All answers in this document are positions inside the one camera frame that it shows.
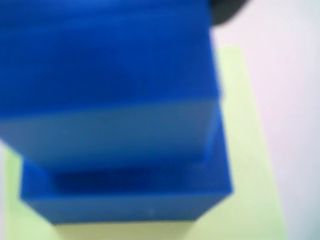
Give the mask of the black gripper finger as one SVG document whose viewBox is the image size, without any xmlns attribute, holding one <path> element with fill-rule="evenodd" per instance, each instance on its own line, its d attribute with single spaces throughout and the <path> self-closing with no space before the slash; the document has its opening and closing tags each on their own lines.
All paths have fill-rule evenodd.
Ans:
<svg viewBox="0 0 320 240">
<path fill-rule="evenodd" d="M 212 26 L 219 26 L 232 19 L 249 1 L 248 0 L 210 0 Z"/>
</svg>

